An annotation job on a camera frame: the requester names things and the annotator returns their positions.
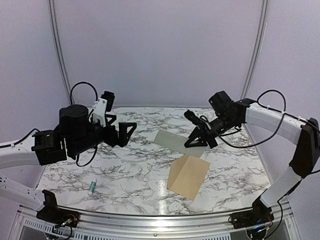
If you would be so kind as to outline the cream letter paper sheet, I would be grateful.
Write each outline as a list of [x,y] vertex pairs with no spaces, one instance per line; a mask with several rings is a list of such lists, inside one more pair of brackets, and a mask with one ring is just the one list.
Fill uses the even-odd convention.
[[196,146],[186,148],[184,146],[188,138],[165,130],[159,130],[153,140],[153,143],[180,154],[190,155],[200,158],[206,150],[205,146]]

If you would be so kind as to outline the brown kraft paper envelope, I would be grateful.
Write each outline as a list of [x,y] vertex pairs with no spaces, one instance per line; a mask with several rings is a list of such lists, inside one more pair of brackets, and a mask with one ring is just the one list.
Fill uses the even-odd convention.
[[210,165],[208,161],[191,155],[177,158],[170,167],[167,189],[194,201]]

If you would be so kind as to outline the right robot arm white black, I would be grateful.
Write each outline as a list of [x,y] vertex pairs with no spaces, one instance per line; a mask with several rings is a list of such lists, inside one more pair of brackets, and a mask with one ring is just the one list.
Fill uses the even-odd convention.
[[226,131],[248,124],[271,132],[270,137],[250,145],[258,148],[265,161],[276,154],[291,157],[285,172],[257,198],[252,204],[253,209],[247,214],[252,224],[258,224],[267,216],[271,206],[292,193],[303,179],[315,173],[314,167],[320,157],[319,123],[315,118],[294,116],[285,109],[262,105],[250,98],[233,101],[217,93],[209,99],[209,103],[216,115],[212,121],[205,116],[196,116],[190,110],[184,113],[195,126],[184,144],[186,148],[213,149],[218,145],[216,139],[220,139],[229,147],[246,149],[245,145],[233,145],[224,137]]

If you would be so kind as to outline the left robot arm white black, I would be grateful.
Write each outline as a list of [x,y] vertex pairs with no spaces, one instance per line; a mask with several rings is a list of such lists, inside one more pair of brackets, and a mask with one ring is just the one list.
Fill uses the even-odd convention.
[[[90,122],[88,117],[60,118],[54,130],[33,129],[17,142],[0,147],[0,167],[7,169],[18,166],[46,166],[72,158],[78,160],[80,154],[89,149],[98,149],[105,143],[111,147],[124,147],[137,128],[135,122],[120,122],[114,126],[115,115],[108,115],[106,126]],[[58,208],[56,196],[48,190],[27,187],[4,175],[0,176],[0,195],[44,215],[53,223],[63,219],[63,211]]]

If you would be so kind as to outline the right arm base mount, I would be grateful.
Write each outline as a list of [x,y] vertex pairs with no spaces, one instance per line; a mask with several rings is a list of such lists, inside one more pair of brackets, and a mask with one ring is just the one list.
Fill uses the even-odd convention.
[[253,210],[247,210],[232,213],[228,221],[234,229],[241,229],[271,223],[274,219],[273,214],[268,213],[266,216],[260,216],[256,215]]

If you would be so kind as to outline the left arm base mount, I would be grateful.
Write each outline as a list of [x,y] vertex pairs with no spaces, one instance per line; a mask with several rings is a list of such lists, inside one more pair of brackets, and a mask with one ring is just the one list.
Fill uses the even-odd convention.
[[44,194],[43,207],[37,211],[36,218],[59,226],[71,219],[71,223],[67,223],[67,225],[76,228],[80,213],[58,207],[57,199],[53,192],[42,190],[42,193]]

